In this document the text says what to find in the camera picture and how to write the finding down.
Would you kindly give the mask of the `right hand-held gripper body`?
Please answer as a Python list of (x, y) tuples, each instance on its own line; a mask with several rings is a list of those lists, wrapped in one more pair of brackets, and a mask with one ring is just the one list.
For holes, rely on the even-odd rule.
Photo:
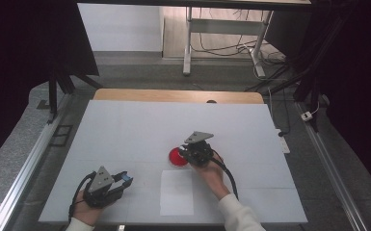
[(213, 150), (206, 140), (213, 137), (213, 134), (195, 131), (182, 144), (187, 151), (179, 151), (179, 153), (186, 155), (189, 164), (205, 167), (213, 157)]

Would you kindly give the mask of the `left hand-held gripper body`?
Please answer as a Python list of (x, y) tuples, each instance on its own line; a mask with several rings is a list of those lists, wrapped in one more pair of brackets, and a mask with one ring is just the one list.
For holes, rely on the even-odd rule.
[(84, 200), (92, 208), (105, 208), (115, 203), (123, 194), (119, 191), (119, 187), (111, 189), (116, 182), (118, 181), (114, 180), (113, 175), (101, 166), (84, 189)]

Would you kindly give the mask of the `red petri dish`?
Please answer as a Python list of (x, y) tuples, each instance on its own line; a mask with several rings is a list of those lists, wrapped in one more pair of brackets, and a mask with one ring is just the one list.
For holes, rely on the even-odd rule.
[(169, 160), (176, 167), (184, 167), (188, 164), (188, 161), (180, 155), (178, 147), (170, 151)]

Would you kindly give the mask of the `person's left hand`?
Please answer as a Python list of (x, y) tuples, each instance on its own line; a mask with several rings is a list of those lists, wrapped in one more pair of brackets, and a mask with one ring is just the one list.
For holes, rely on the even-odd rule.
[(72, 217), (82, 221), (89, 226), (95, 226), (96, 222), (102, 215), (104, 208), (98, 209), (90, 207), (87, 202), (83, 200), (83, 194), (83, 191), (80, 191), (77, 194)]

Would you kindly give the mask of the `white paper sheet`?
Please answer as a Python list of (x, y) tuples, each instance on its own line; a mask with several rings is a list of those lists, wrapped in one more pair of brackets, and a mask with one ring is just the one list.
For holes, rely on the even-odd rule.
[(164, 170), (161, 176), (160, 215), (194, 214), (193, 181), (190, 169)]

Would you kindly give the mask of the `white board table cover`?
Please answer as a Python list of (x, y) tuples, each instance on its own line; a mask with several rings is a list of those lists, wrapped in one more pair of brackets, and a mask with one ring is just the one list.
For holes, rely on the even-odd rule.
[[(64, 224), (79, 183), (104, 166), (127, 171), (132, 185), (100, 218), (102, 224), (221, 225), (217, 199), (189, 167), (174, 167), (170, 151), (195, 131), (225, 160), (240, 202), (263, 223), (307, 221), (269, 110), (264, 104), (162, 103), (93, 100), (89, 103), (40, 221)], [(192, 171), (194, 214), (161, 216), (164, 170)]]

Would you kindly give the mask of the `white power strip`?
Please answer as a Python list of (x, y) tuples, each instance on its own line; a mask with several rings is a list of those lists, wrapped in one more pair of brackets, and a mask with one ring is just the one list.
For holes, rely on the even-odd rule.
[(285, 133), (282, 132), (280, 129), (276, 129), (276, 132), (277, 132), (277, 135), (279, 137), (279, 140), (280, 140), (280, 145), (281, 145), (281, 149), (282, 149), (282, 152), (284, 154), (290, 154), (290, 148), (288, 147), (288, 144), (286, 142), (286, 139), (284, 137)]

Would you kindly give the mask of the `black tripod stand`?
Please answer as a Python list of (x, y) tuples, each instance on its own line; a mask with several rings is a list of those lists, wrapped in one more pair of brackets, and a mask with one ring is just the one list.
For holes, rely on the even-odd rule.
[(87, 83), (96, 90), (102, 89), (103, 86), (91, 79), (88, 75), (82, 73), (68, 74), (65, 70), (53, 69), (49, 75), (49, 118), (48, 123), (53, 123), (58, 114), (58, 100), (57, 100), (57, 87), (60, 87), (65, 94), (72, 94), (75, 86), (71, 81), (71, 77), (75, 76), (79, 80)]

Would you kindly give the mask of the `black stand legs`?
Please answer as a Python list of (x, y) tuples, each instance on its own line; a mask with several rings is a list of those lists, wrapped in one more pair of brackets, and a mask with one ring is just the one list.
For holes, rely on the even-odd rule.
[(318, 130), (316, 117), (319, 107), (318, 97), (320, 93), (317, 73), (321, 70), (321, 63), (325, 60), (326, 54), (330, 50), (331, 45), (341, 31), (344, 23), (345, 20), (341, 17), (337, 17), (331, 22), (326, 23), (318, 37), (315, 38), (307, 49), (296, 58), (295, 62), (303, 63), (303, 69), (298, 71), (286, 82), (262, 92), (262, 95), (270, 96), (273, 93), (285, 90), (287, 87), (298, 83), (299, 86), (293, 93), (293, 99), (295, 102), (304, 102), (305, 99), (310, 96), (309, 109), (312, 118), (309, 121), (310, 125), (315, 130)]

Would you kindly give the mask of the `black curtain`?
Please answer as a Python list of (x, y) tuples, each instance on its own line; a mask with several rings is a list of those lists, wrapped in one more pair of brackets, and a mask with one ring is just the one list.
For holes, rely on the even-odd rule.
[(330, 100), (327, 116), (333, 127), (352, 147), (371, 175), (371, 0), (309, 0), (302, 10), (282, 10), (291, 18), (281, 26), (277, 38), (287, 41), (291, 27), (299, 27), (303, 39), (298, 54), (287, 57), (295, 62), (316, 39), (326, 23), (337, 17), (345, 20), (321, 70), (317, 73), (320, 93)]
[(0, 0), (0, 148), (32, 88), (97, 73), (78, 0)]

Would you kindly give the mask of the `aluminium rail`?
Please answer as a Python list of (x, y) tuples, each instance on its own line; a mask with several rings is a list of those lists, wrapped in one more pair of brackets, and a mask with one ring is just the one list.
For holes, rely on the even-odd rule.
[(360, 213), (360, 210), (354, 201), (352, 195), (344, 184), (344, 181), (331, 157), (319, 132), (316, 132), (308, 121), (300, 122), (304, 125), (306, 132), (319, 156), (321, 164), (329, 177), (331, 185), (335, 191), (338, 200), (346, 214), (354, 231), (368, 231), (367, 225)]
[(51, 137), (55, 133), (55, 130), (67, 111), (69, 102), (70, 95), (65, 94), (60, 100), (60, 103), (56, 104), (56, 107), (58, 107), (58, 113), (52, 119), (47, 119), (44, 122), (40, 135), (37, 137), (34, 146), (28, 153), (22, 168), (14, 178), (5, 198), (0, 202), (0, 231), (4, 231), (4, 229), (8, 226), (16, 205), (18, 204), (21, 196), (24, 194), (25, 189), (27, 188), (29, 181), (33, 177), (33, 174), (40, 162), (40, 159), (51, 140)]

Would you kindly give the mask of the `white desk frame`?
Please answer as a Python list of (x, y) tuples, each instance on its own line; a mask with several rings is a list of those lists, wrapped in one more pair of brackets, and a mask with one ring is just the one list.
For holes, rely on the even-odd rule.
[(193, 18), (191, 7), (186, 8), (187, 37), (184, 51), (183, 75), (191, 73), (191, 37), (193, 33), (257, 36), (254, 48), (249, 48), (253, 62), (254, 73), (258, 78), (264, 78), (265, 72), (259, 59), (261, 45), (266, 35), (273, 11), (264, 11), (261, 21), (236, 21), (224, 19)]

